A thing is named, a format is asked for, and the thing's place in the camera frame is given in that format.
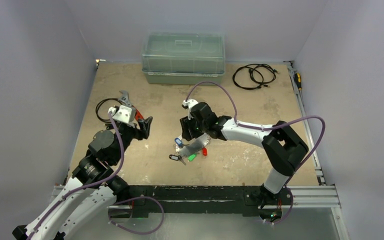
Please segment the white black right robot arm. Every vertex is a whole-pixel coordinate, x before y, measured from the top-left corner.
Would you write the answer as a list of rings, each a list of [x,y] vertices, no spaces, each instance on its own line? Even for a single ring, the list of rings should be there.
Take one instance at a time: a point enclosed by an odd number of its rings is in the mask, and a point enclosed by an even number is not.
[[[181,139],[191,141],[201,136],[222,141],[238,141],[264,149],[272,169],[261,186],[260,196],[268,204],[280,198],[281,189],[292,177],[309,148],[284,121],[275,125],[258,125],[237,121],[231,116],[217,116],[205,102],[194,99],[182,102],[188,111],[180,119]]]

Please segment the key with blue tag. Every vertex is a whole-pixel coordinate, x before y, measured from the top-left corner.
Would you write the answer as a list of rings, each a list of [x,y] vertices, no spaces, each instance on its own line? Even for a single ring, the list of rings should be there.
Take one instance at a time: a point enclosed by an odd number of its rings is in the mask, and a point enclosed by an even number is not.
[[[181,137],[176,137],[174,139],[174,142],[178,148],[183,148],[189,145],[189,143]]]

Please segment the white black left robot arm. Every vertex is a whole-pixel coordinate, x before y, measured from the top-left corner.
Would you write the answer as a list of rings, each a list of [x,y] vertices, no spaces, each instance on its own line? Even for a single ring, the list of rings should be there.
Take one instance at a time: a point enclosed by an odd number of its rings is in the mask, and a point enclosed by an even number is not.
[[[132,140],[146,140],[153,118],[126,123],[110,118],[110,129],[98,131],[85,157],[49,206],[31,223],[19,225],[12,235],[17,240],[69,240],[96,214],[116,203],[131,199],[130,186],[118,176],[125,151]]]

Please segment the large metal keyring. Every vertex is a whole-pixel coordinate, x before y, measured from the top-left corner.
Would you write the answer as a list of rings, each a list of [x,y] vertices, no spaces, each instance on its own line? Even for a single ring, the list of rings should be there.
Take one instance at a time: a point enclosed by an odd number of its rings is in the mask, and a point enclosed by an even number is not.
[[[179,148],[176,146],[176,144],[174,144],[176,155],[182,156],[182,158],[187,158],[191,154],[200,152],[202,148],[205,148],[210,143],[210,141],[211,137],[204,133],[198,138],[192,139],[190,142],[188,142],[189,145],[183,148]]]

